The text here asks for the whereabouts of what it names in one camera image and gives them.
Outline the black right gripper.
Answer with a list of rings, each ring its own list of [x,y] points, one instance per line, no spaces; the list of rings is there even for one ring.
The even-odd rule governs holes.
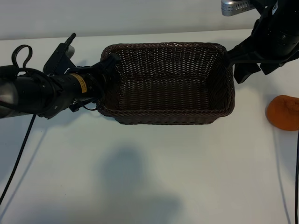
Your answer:
[[[299,57],[299,25],[294,22],[257,20],[251,35],[228,52],[235,64],[238,84],[250,75],[263,71],[268,75]]]

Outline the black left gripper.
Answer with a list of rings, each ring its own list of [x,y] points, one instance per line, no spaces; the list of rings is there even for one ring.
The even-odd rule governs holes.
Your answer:
[[[108,58],[94,64],[89,68],[91,80],[90,96],[92,98],[103,98],[111,79],[114,78],[115,67],[121,59],[115,53],[111,53]]]

